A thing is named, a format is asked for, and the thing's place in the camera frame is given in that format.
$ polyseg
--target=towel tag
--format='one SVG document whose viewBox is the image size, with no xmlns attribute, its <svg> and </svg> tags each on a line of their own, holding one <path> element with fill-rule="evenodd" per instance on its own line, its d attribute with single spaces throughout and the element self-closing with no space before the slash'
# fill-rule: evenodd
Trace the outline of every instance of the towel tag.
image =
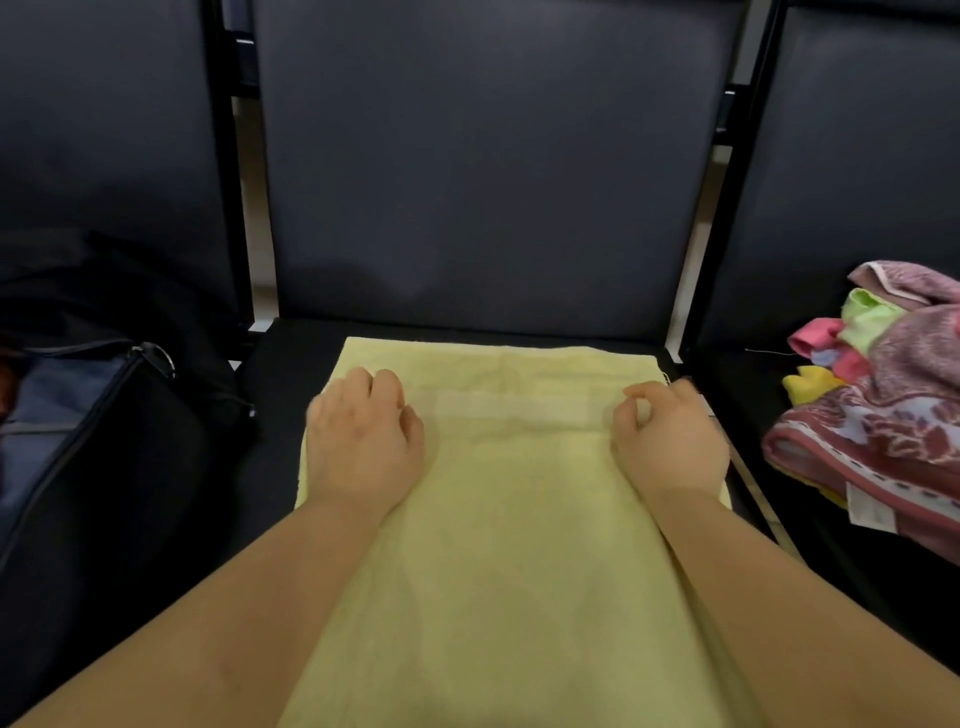
<svg viewBox="0 0 960 728">
<path fill-rule="evenodd" d="M 847 483 L 847 509 L 853 525 L 897 533 L 897 512 L 851 483 Z"/>
</svg>

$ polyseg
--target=chair seat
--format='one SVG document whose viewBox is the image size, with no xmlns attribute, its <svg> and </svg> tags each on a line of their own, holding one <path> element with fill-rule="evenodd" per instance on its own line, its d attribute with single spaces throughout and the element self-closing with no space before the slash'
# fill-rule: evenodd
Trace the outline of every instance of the chair seat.
<svg viewBox="0 0 960 728">
<path fill-rule="evenodd" d="M 895 534 L 854 526 L 815 489 L 771 468 L 760 440 L 790 407 L 782 379 L 798 356 L 698 352 L 691 371 L 807 564 L 960 673 L 960 568 Z"/>
<path fill-rule="evenodd" d="M 258 431 L 235 481 L 224 560 L 293 509 L 303 416 L 307 404 L 326 385 L 348 336 L 548 349 L 590 346 L 608 352 L 652 354 L 671 378 L 679 375 L 663 346 L 636 342 L 278 319 L 238 372 L 246 398 L 256 407 Z"/>
</svg>

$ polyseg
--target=bag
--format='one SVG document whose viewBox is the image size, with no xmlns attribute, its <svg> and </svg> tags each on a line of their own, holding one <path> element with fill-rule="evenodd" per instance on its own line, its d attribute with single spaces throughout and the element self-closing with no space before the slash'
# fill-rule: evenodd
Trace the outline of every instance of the bag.
<svg viewBox="0 0 960 728">
<path fill-rule="evenodd" d="M 0 724 L 191 588 L 226 538 L 252 414 L 217 349 L 234 322 L 126 247 L 0 234 Z"/>
</svg>

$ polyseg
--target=forearm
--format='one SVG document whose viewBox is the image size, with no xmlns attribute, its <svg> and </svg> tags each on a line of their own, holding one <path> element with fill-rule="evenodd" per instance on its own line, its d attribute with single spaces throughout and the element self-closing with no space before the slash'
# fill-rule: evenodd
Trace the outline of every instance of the forearm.
<svg viewBox="0 0 960 728">
<path fill-rule="evenodd" d="M 276 725 L 375 534 L 345 504 L 304 506 L 18 728 Z"/>
<path fill-rule="evenodd" d="M 960 725 L 960 679 L 719 502 L 648 506 L 779 728 Z"/>
</svg>

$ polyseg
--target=dark gray backrest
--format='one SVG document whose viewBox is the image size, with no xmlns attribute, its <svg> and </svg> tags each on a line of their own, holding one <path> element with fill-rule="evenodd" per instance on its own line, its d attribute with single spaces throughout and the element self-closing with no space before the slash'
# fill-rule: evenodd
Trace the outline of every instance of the dark gray backrest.
<svg viewBox="0 0 960 728">
<path fill-rule="evenodd" d="M 761 72 L 753 158 L 738 206 L 725 186 L 704 264 L 717 276 L 694 300 L 699 345 L 785 350 L 838 314 L 867 260 L 960 278 L 960 26 L 935 14 L 960 2 L 818 5 L 786 10 Z"/>
<path fill-rule="evenodd" d="M 281 315 L 662 342 L 741 5 L 256 3 Z"/>
<path fill-rule="evenodd" d="M 3 0 L 0 231 L 77 227 L 136 241 L 248 315 L 212 29 L 206 0 Z"/>
</svg>

